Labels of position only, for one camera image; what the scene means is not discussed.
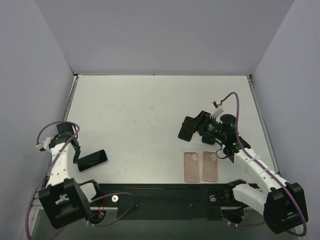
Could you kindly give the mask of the pink phone case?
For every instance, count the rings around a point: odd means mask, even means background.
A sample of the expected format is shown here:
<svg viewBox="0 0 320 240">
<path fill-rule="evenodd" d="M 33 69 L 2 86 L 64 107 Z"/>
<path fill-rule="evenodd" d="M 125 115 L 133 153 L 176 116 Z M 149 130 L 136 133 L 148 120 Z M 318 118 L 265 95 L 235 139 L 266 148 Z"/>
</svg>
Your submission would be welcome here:
<svg viewBox="0 0 320 240">
<path fill-rule="evenodd" d="M 218 157 L 215 152 L 203 152 L 202 179 L 207 182 L 217 182 L 219 179 Z"/>
</svg>

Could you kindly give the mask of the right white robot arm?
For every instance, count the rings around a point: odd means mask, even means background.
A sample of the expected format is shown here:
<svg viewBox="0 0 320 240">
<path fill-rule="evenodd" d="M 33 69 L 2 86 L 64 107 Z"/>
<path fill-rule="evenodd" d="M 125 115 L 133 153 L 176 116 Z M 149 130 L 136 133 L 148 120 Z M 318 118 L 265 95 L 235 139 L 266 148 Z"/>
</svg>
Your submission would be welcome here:
<svg viewBox="0 0 320 240">
<path fill-rule="evenodd" d="M 206 144 L 219 144 L 225 156 L 255 182 L 253 188 L 244 180 L 230 182 L 223 192 L 230 205 L 241 202 L 263 216 L 264 222 L 275 234 L 289 231 L 309 220 L 305 193 L 298 183 L 290 183 L 270 169 L 239 136 L 237 118 L 223 114 L 216 120 L 210 113 L 201 111 L 196 117 L 186 116 L 178 138 L 189 142 L 198 133 Z"/>
</svg>

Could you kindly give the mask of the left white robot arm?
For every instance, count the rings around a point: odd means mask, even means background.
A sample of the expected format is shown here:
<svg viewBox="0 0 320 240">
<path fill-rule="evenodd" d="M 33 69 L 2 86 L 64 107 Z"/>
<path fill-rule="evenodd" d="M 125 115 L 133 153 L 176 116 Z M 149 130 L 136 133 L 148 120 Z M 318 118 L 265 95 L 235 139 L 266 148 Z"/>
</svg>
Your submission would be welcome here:
<svg viewBox="0 0 320 240">
<path fill-rule="evenodd" d="M 51 125 L 56 125 L 57 134 L 40 141 L 42 132 Z M 77 183 L 71 175 L 81 153 L 78 142 L 80 127 L 70 121 L 56 121 L 46 125 L 38 134 L 36 147 L 51 153 L 46 186 L 38 193 L 39 201 L 52 225 L 61 229 L 80 219 L 92 215 L 91 206 L 99 205 L 103 193 L 98 190 L 95 180 Z"/>
</svg>

